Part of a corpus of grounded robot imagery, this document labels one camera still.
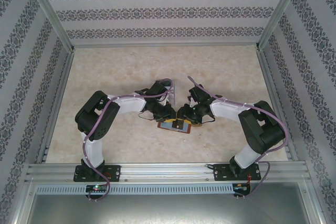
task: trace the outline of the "black mounting bracket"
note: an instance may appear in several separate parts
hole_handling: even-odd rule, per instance
[[[214,164],[207,167],[213,170],[215,181],[248,181],[249,176],[250,180],[261,180],[259,165],[257,164],[252,164],[247,169],[242,170],[238,176],[231,172],[230,164]]]
[[[249,195],[251,192],[251,186],[248,183],[245,184],[232,184],[235,197],[242,197],[242,195]]]
[[[105,175],[109,182],[119,182],[120,165],[105,165],[105,162],[103,162],[96,169]],[[74,182],[105,182],[105,179],[92,170],[82,159],[81,165],[76,166]]]

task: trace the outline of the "aluminum frame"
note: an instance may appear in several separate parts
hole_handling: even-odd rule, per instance
[[[47,18],[50,20],[51,25],[53,26],[63,45],[65,46],[68,52],[71,52],[73,50],[73,44],[66,30],[64,29],[61,21],[59,20],[55,10],[53,9],[53,6],[51,5],[50,1],[38,0],[38,2],[41,5],[43,11],[45,12]]]
[[[56,99],[55,99],[55,106],[53,107],[53,111],[51,113],[50,123],[47,127],[47,130],[46,130],[46,134],[45,134],[46,137],[42,141],[41,149],[40,149],[40,152],[38,153],[38,156],[37,156],[37,159],[36,159],[37,163],[42,163],[43,162],[43,158],[44,158],[44,155],[45,155],[46,148],[47,148],[47,146],[50,145],[51,139],[53,137],[55,126],[56,126],[56,121],[57,121],[57,117],[58,117],[58,113],[59,113],[59,109],[61,108],[61,103],[62,103],[62,100],[63,100],[63,95],[64,95],[64,92],[65,92],[65,88],[67,86],[67,82],[68,82],[68,78],[69,78],[70,70],[71,70],[71,66],[72,66],[72,61],[74,60],[73,59],[74,56],[75,56],[75,50],[73,50],[68,57],[68,60],[67,60],[67,63],[66,63],[66,68],[65,68],[65,71],[62,75],[60,88],[59,88],[59,91],[58,91]]]
[[[259,39],[258,46],[260,48],[264,48],[267,44],[267,41],[271,34],[274,31],[275,26],[278,24],[279,19],[283,15],[287,5],[289,4],[290,0],[280,0],[277,4],[277,7],[275,8],[274,12],[272,13],[272,16],[270,20],[268,21],[264,31],[262,32],[262,35]]]
[[[242,183],[242,181],[215,181],[213,171],[207,168],[208,164],[216,163],[118,164],[121,166],[120,181],[113,185]],[[264,183],[298,183],[310,223],[325,223],[306,163],[304,161],[273,161],[270,164],[271,169]],[[78,164],[30,164],[13,220],[10,223],[27,223],[39,185],[95,184],[74,182],[73,173],[76,165]],[[264,176],[267,164],[259,164],[259,169],[261,175]]]
[[[273,110],[274,110],[276,116],[278,118],[280,118],[281,121],[286,123],[286,118],[285,118],[285,116],[283,114],[283,111],[281,109],[279,97],[278,97],[275,85],[272,81],[271,73],[270,73],[269,68],[267,66],[264,52],[263,52],[262,49],[256,48],[256,53],[257,53],[257,57],[258,57],[258,60],[259,60],[262,75],[264,76],[267,92],[268,92],[269,98],[271,100]],[[298,161],[299,158],[296,154],[294,144],[293,144],[293,140],[291,138],[289,138],[286,147],[288,147],[288,149],[289,149],[290,158],[294,161]]]

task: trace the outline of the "metal panel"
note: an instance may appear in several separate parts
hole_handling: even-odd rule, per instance
[[[299,189],[310,223],[325,224],[321,206],[316,202],[317,196],[312,182],[299,183]]]
[[[14,216],[12,222],[8,223],[27,223],[28,217],[30,215],[30,210],[34,202],[36,192],[36,185],[24,185],[21,194],[15,208]]]
[[[233,194],[232,184],[111,185],[109,195]],[[86,185],[40,185],[37,195],[84,195]]]
[[[265,184],[246,200],[231,195],[36,195],[28,223],[307,224],[296,184]]]

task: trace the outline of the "enclosure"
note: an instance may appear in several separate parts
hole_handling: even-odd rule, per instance
[[[335,0],[1,0],[0,223],[335,223],[335,15]],[[79,109],[170,78],[177,110],[187,76],[287,126],[258,192],[236,200],[207,168],[246,145],[237,122],[183,134],[132,112],[103,143],[120,180],[89,202]]]

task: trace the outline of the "perforated metal strip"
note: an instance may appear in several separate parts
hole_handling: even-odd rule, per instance
[[[285,146],[285,151],[286,151],[286,155],[287,155],[288,160],[292,161],[293,158],[292,158],[292,155],[290,154],[290,150],[288,148],[288,145]]]
[[[47,146],[46,146],[46,149],[44,150],[42,163],[45,163],[46,160],[47,160],[47,156],[48,156],[48,152],[49,152],[49,147],[50,147],[50,145],[47,145]]]
[[[83,195],[86,185],[40,185],[38,195]],[[232,184],[112,185],[111,195],[232,194]]]

